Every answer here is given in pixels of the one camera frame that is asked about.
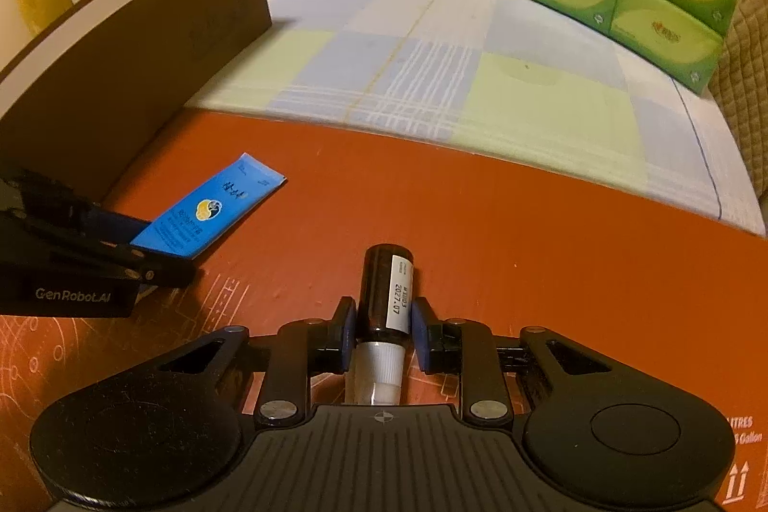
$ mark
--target blue tube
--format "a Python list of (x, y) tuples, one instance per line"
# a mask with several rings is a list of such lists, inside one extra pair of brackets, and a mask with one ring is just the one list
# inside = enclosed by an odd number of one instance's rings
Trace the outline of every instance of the blue tube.
[(147, 226), (132, 244), (191, 259), (281, 186), (285, 179), (282, 174), (243, 153), (235, 163)]

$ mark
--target silver screw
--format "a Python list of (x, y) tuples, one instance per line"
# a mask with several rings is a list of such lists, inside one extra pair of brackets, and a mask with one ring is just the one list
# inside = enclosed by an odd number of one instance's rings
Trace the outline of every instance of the silver screw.
[(274, 399), (267, 401), (266, 404), (262, 404), (259, 408), (261, 416), (266, 419), (280, 420), (287, 419), (296, 414), (298, 408), (292, 401), (286, 401), (284, 399)]
[(507, 414), (507, 407), (501, 401), (484, 399), (475, 401), (469, 411), (478, 419), (501, 419)]

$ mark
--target checkered tablecloth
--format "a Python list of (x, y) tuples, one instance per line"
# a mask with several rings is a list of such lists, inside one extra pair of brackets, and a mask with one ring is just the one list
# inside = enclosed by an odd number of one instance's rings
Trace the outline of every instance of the checkered tablecloth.
[(529, 0), (269, 1), (273, 28), (191, 107), (450, 145), (765, 234), (711, 96), (557, 12)]

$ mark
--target brown cardboard box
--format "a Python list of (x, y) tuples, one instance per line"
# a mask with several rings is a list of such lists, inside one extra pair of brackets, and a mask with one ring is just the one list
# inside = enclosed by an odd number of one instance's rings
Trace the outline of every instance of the brown cardboard box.
[(83, 0), (0, 71), (0, 158), (99, 200), (270, 25), (266, 0)]

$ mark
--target ribbed black surface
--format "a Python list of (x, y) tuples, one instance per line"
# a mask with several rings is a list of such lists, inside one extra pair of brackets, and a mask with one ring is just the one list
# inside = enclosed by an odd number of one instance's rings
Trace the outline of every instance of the ribbed black surface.
[[(60, 503), (51, 512), (76, 508)], [(531, 471), (501, 432), (448, 406), (321, 406), (260, 434), (224, 480), (164, 512), (587, 512)], [(691, 507), (715, 512), (713, 503)]]

